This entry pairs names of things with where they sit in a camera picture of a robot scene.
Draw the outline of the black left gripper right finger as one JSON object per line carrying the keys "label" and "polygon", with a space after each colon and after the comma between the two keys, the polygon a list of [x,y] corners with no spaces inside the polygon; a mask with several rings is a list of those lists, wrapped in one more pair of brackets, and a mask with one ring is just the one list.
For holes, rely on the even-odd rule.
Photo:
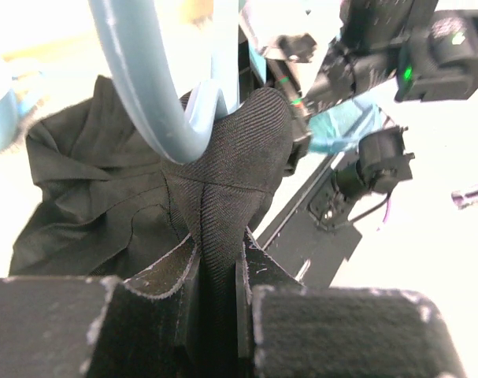
{"label": "black left gripper right finger", "polygon": [[309,289],[244,235],[235,265],[243,377],[463,377],[438,307],[415,291]]}

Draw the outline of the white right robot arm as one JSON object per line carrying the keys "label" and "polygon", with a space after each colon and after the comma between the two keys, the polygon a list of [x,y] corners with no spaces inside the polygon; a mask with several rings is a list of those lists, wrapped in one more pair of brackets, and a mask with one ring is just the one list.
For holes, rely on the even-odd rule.
{"label": "white right robot arm", "polygon": [[319,113],[395,79],[396,102],[466,100],[478,89],[478,9],[435,1],[345,1],[340,33],[307,92],[285,61],[268,67],[291,101],[294,147],[307,148]]}

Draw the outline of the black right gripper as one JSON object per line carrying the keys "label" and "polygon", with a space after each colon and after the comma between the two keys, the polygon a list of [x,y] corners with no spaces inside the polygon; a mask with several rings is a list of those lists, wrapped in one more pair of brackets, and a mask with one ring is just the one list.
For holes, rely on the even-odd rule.
{"label": "black right gripper", "polygon": [[398,54],[396,39],[371,50],[349,49],[335,39],[307,94],[302,93],[295,71],[286,62],[268,59],[267,84],[291,102],[294,144],[309,142],[311,117],[394,78]]}

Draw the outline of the black garment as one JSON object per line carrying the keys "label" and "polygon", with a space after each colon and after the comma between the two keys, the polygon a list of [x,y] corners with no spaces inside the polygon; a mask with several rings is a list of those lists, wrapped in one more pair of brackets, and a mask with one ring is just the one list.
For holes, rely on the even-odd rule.
{"label": "black garment", "polygon": [[13,245],[12,276],[127,279],[187,235],[240,248],[268,212],[291,153],[291,115],[276,89],[254,91],[213,128],[205,154],[177,165],[155,153],[109,78],[26,136],[42,200]]}

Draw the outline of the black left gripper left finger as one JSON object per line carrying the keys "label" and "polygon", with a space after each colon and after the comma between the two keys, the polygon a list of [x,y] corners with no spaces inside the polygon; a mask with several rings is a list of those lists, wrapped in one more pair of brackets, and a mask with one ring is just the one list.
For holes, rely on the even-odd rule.
{"label": "black left gripper left finger", "polygon": [[199,257],[186,238],[128,280],[0,279],[0,377],[192,377]]}

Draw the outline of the teal plastic hanger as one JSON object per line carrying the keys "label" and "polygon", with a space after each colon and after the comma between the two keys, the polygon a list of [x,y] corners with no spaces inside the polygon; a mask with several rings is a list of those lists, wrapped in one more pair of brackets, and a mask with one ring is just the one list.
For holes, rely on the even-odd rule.
{"label": "teal plastic hanger", "polygon": [[206,150],[215,120],[239,107],[239,2],[213,3],[210,78],[182,106],[152,1],[91,1],[114,86],[133,124],[161,156],[186,164]]}

